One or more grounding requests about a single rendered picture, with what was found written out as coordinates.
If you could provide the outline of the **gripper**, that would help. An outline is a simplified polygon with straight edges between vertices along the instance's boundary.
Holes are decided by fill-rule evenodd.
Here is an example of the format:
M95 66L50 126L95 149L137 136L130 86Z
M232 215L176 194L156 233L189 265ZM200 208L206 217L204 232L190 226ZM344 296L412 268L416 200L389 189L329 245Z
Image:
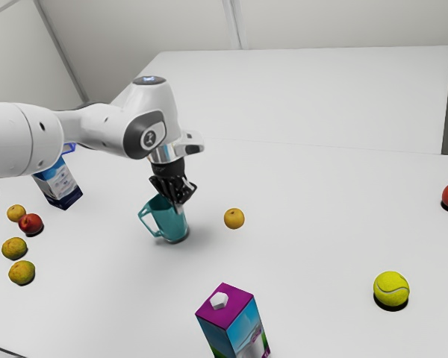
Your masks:
M176 214L181 215L184 212L183 204L197 189L197 185L187 179L184 158L171 163L153 163L152 171L150 183L160 195L174 205Z

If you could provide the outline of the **teal faceted mug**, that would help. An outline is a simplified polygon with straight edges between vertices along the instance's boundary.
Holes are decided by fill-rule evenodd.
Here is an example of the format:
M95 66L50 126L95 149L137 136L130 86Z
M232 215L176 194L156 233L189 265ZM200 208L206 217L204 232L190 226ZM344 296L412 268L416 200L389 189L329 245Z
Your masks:
M187 238L189 227L182 209L176 210L161 194L150 199L137 214L154 238L175 244Z

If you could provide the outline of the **small yellow round fruit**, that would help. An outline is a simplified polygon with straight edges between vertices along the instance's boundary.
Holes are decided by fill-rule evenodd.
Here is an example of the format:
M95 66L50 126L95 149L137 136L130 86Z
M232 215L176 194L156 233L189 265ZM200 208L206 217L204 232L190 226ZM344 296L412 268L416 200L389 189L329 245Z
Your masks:
M12 222L19 222L19 220L26 214L26 209L20 204L14 204L8 207L6 215Z
M243 211L239 208L230 208L226 210L223 219L225 226L232 230L242 227L245 222Z

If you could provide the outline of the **blue and white carton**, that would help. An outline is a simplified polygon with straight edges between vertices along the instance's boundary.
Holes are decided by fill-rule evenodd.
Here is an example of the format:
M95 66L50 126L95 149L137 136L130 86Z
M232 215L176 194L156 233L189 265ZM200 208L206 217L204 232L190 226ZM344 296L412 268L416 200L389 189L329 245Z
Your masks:
M57 162L52 167L32 175L46 200L61 210L70 208L83 195L63 158L65 154L74 152L75 147L74 142L65 142Z

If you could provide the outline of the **purple and teal carton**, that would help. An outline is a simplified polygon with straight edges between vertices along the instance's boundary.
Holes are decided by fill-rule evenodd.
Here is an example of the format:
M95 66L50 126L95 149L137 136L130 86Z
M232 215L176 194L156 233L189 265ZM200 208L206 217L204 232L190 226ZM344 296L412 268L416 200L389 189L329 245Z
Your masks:
M214 358L270 358L253 294L221 283L195 316Z

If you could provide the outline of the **small red apple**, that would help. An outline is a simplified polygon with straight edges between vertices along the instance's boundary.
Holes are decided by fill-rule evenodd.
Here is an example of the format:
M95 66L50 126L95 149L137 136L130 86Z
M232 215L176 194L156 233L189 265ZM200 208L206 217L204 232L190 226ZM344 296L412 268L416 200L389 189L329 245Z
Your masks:
M43 229L43 220L36 213L29 213L20 218L18 225L26 235L34 235Z

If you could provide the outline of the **yellow green lemon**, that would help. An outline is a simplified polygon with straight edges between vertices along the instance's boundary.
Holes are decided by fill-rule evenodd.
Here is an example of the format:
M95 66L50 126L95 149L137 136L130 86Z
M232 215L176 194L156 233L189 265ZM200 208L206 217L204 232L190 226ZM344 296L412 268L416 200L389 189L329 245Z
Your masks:
M9 260L18 260L23 257L28 250L28 246L24 239L20 237L12 237L6 240L1 247L4 257Z
M29 284L34 279L34 276L35 265L27 260L15 262L8 272L9 279L19 286Z

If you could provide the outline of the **yellow tennis ball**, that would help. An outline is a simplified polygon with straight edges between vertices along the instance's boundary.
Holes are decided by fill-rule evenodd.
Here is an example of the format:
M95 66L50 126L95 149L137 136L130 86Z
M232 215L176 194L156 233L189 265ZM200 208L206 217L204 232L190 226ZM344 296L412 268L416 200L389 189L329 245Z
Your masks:
M387 307L402 306L410 295L408 281L397 271L384 271L373 282L373 294Z

